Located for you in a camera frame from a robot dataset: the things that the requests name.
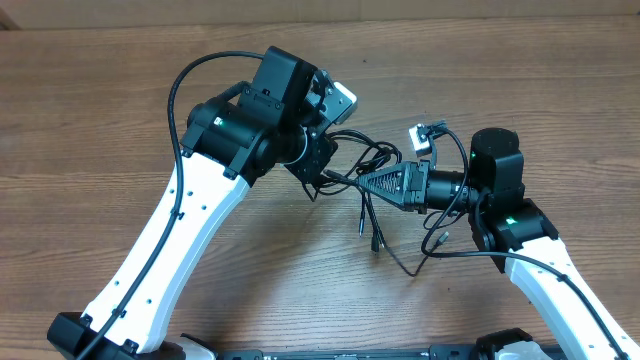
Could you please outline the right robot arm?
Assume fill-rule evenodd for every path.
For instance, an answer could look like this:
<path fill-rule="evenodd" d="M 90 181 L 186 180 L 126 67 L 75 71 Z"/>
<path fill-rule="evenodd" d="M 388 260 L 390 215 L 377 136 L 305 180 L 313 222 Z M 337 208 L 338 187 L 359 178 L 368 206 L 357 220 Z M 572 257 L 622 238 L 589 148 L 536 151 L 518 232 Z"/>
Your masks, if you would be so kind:
<path fill-rule="evenodd" d="M 538 311 L 569 359 L 636 359 L 639 345 L 622 329 L 576 269 L 559 231 L 524 194 L 524 156 L 516 133 L 485 128 L 461 152 L 460 173 L 436 168 L 436 139 L 446 126 L 410 129 L 418 162 L 357 177 L 357 187 L 407 212 L 435 211 L 433 234 L 452 213 L 467 215 L 477 248 Z"/>

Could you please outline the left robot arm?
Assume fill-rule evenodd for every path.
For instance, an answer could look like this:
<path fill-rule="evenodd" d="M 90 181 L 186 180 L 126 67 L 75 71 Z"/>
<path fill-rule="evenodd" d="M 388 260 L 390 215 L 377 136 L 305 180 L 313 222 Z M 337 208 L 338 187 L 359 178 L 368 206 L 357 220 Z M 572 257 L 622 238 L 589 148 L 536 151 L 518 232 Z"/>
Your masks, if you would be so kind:
<path fill-rule="evenodd" d="M 161 200 L 110 282 L 80 313 L 61 313 L 47 338 L 68 359 L 212 359 L 214 350 L 167 336 L 189 277 L 225 219 L 275 166 L 315 180 L 335 152 L 327 129 L 356 95 L 280 48 L 241 81 L 196 105 L 172 132 L 175 167 Z"/>

